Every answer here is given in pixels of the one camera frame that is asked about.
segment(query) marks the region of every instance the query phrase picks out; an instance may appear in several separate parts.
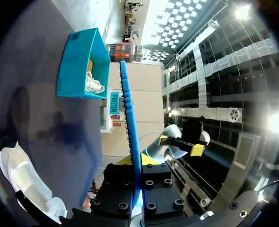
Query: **bolt head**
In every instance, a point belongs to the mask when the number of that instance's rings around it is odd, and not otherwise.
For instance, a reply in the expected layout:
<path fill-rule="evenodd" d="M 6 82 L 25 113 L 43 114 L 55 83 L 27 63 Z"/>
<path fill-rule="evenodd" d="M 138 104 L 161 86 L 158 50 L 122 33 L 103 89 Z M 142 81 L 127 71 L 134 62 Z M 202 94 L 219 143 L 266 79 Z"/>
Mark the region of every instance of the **bolt head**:
<path fill-rule="evenodd" d="M 246 210 L 242 210 L 239 212 L 240 218 L 245 218 L 245 217 L 247 217 L 247 215 L 248 215 L 248 212 Z"/>
<path fill-rule="evenodd" d="M 235 209 L 237 209 L 237 208 L 238 208 L 238 203 L 237 203 L 237 202 L 232 202 L 232 203 L 230 204 L 230 209 L 235 210 Z"/>

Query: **blue foam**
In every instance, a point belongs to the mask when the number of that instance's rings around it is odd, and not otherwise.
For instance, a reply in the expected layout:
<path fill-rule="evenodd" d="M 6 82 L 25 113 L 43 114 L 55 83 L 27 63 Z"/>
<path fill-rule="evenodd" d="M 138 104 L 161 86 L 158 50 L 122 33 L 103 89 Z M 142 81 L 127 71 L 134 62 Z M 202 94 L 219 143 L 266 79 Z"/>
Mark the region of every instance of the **blue foam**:
<path fill-rule="evenodd" d="M 140 142 L 138 138 L 138 130 L 136 127 L 135 110 L 128 81 L 127 66 L 125 61 L 120 62 L 122 91 L 125 102 L 127 130 L 129 135 L 130 153 L 132 158 L 132 166 L 135 173 L 135 192 L 132 206 L 134 207 L 140 196 L 140 175 L 141 175 L 141 159 L 140 159 Z"/>

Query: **screw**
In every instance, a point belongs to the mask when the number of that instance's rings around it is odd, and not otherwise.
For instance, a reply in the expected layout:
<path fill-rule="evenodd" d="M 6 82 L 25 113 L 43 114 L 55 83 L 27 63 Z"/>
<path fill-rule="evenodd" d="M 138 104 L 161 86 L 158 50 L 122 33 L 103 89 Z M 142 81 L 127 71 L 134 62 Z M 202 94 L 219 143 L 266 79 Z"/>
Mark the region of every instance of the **screw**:
<path fill-rule="evenodd" d="M 247 217 L 247 215 L 248 215 L 248 212 L 246 210 L 242 210 L 239 212 L 240 218 L 245 218 L 245 217 Z"/>
<path fill-rule="evenodd" d="M 153 181 L 146 181 L 146 185 L 151 187 L 151 186 L 154 185 L 154 182 Z"/>
<path fill-rule="evenodd" d="M 235 210 L 235 209 L 237 209 L 237 208 L 238 208 L 238 203 L 237 203 L 237 202 L 232 202 L 232 203 L 230 204 L 230 209 Z"/>
<path fill-rule="evenodd" d="M 171 179 L 165 179 L 164 180 L 165 186 L 170 187 L 172 185 Z"/>
<path fill-rule="evenodd" d="M 177 199 L 177 200 L 174 200 L 173 207 L 175 209 L 180 209 L 180 208 L 183 208 L 184 204 L 185 204 L 185 201 L 183 199 Z"/>
<path fill-rule="evenodd" d="M 157 208 L 157 206 L 156 206 L 156 204 L 154 204 L 154 203 L 148 203 L 148 204 L 146 205 L 146 209 L 147 209 L 148 211 L 155 211 L 156 208 Z"/>
<path fill-rule="evenodd" d="M 98 206 L 101 204 L 100 200 L 96 200 L 96 199 L 92 200 L 90 203 L 92 206 Z"/>
<path fill-rule="evenodd" d="M 119 204 L 119 210 L 120 211 L 127 211 L 128 208 L 129 208 L 129 205 L 125 202 L 122 202 L 122 203 Z"/>

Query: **black metal mount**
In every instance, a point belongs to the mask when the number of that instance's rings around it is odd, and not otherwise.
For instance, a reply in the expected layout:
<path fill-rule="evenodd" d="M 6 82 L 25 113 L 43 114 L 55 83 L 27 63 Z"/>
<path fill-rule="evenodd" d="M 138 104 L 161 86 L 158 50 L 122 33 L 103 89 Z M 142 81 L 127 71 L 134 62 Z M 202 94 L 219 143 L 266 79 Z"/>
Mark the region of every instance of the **black metal mount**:
<path fill-rule="evenodd" d="M 185 226 L 199 221 L 198 216 L 186 218 L 185 201 L 173 186 L 171 171 L 167 164 L 142 166 L 142 192 L 144 200 L 145 227 Z"/>

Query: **white cable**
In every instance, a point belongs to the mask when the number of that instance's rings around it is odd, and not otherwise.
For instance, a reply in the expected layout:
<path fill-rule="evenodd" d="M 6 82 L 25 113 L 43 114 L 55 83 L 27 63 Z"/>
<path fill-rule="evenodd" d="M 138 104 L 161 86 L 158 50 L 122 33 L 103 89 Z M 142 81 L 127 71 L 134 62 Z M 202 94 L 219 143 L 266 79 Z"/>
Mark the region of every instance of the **white cable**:
<path fill-rule="evenodd" d="M 153 133 L 158 133 L 158 132 L 163 132 L 163 131 L 151 131 L 151 132 L 148 132 L 147 134 L 143 135 L 142 137 L 139 138 L 139 141 L 141 141 L 142 138 L 150 135 L 150 134 L 153 134 Z"/>

